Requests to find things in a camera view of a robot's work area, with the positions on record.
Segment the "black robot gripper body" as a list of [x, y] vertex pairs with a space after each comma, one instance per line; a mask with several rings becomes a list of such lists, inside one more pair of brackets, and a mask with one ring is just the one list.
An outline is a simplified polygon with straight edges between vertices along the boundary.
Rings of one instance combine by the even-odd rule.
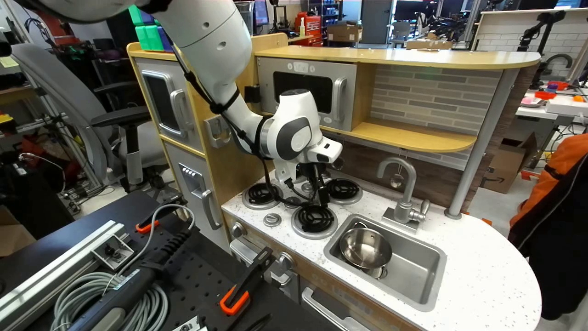
[[326, 205], [330, 201], [322, 163], [278, 163], [280, 200], [289, 205]]

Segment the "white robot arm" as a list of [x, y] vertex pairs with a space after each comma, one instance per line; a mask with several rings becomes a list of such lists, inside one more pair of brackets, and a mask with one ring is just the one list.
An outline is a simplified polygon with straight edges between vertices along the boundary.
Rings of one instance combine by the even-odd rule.
[[30, 8], [76, 23], [107, 19], [131, 5], [155, 16], [183, 54], [181, 67], [240, 144], [273, 159], [284, 183], [302, 163], [333, 163], [343, 143], [326, 137], [315, 95], [289, 89], [273, 115], [254, 111], [238, 86], [253, 58], [253, 34], [234, 0], [32, 0]]

